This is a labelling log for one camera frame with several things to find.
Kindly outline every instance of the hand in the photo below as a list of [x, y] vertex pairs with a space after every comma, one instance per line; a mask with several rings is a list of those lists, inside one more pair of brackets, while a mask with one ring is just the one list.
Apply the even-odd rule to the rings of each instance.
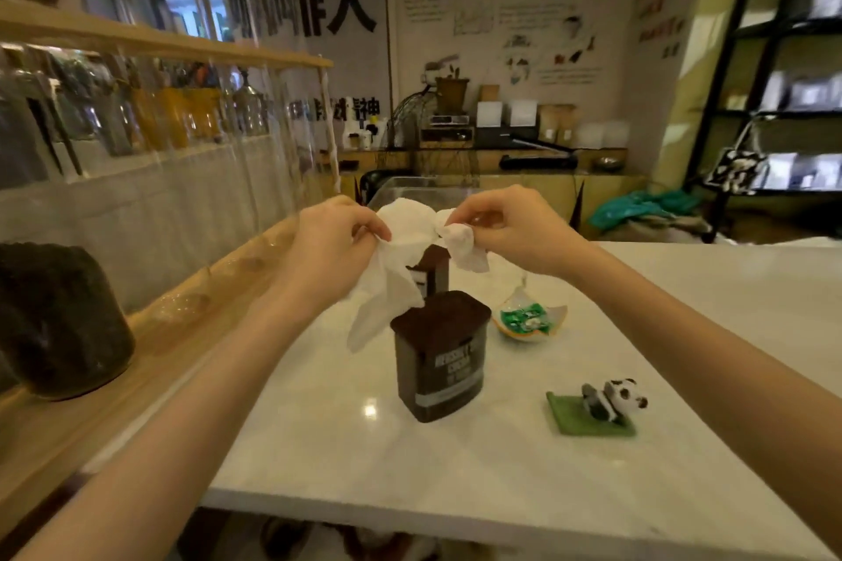
[[344, 298], [377, 248], [392, 232], [369, 208], [346, 195], [301, 211], [298, 233], [274, 289], [292, 297], [313, 317]]
[[568, 279], [588, 242], [546, 203], [521, 185], [471, 195], [448, 224], [469, 224], [474, 244], [523, 269]]

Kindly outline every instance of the green mat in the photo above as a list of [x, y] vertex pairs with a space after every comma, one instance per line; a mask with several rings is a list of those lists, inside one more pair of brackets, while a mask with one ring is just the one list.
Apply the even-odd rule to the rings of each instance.
[[610, 421], [598, 421], [584, 408], [581, 396], [559, 396], [546, 394], [553, 417], [563, 435], [573, 437], [634, 437], [637, 435], [632, 421], [625, 418], [620, 426]]

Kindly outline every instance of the teal plastic bag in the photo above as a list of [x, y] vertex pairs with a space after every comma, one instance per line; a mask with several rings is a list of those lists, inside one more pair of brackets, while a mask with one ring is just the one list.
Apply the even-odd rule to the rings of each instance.
[[623, 224], [626, 220], [644, 215], [660, 217], [688, 215], [699, 206], [700, 202], [700, 198], [683, 191], [671, 191], [660, 195], [635, 191], [607, 201], [596, 210], [588, 222], [600, 231], [607, 231]]

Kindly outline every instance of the flower pot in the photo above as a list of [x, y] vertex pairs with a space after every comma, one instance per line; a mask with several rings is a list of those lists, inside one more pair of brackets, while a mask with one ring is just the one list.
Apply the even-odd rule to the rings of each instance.
[[468, 78], [436, 78], [435, 96], [439, 114], [453, 116], [462, 112]]

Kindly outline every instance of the left hand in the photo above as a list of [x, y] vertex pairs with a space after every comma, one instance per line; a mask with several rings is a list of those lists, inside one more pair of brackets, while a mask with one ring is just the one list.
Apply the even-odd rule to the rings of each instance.
[[360, 279], [377, 248], [392, 232], [370, 209], [346, 195], [301, 211], [298, 233], [274, 289], [307, 307], [313, 316], [344, 298]]

